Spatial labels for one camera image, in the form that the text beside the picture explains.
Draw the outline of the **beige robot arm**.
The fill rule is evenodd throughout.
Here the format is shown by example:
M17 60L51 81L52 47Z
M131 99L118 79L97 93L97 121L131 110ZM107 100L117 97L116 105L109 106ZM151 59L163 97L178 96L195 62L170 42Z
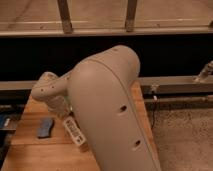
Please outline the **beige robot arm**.
M161 171L131 94L139 71L135 51L117 45L61 77L42 74L31 95L60 114L71 105L101 171Z

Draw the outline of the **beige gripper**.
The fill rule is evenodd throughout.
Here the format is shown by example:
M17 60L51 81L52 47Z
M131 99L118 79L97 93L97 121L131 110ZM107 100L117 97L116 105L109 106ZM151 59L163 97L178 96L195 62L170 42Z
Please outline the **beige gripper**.
M71 109L67 101L62 101L56 104L54 112L59 118L66 118L71 114Z

